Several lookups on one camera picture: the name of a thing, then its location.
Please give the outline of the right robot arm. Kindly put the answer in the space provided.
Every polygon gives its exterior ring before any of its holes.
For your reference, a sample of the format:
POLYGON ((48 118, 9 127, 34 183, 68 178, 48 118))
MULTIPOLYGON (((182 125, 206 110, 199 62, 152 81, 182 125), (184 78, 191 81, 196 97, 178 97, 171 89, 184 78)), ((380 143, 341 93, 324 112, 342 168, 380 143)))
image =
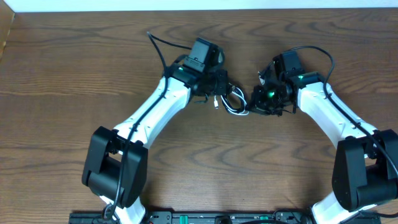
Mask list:
POLYGON ((301 223, 380 223, 373 209, 397 199, 397 133, 381 131, 356 115, 328 84, 307 72, 296 49, 285 51, 258 73, 248 110, 266 116, 303 111, 336 148, 332 192, 311 206, 301 223))

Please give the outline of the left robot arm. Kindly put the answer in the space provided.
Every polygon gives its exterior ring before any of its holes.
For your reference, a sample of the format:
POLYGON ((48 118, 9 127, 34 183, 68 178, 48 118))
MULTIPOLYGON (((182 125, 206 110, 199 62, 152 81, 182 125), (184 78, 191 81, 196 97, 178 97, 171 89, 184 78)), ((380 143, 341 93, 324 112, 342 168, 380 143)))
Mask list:
POLYGON ((224 95, 231 87, 221 47, 197 38, 188 55, 163 64, 153 94, 113 129, 99 127, 91 136, 81 181, 106 205, 106 223, 140 223, 146 210, 139 198, 147 179, 151 145, 166 124, 193 96, 224 95))

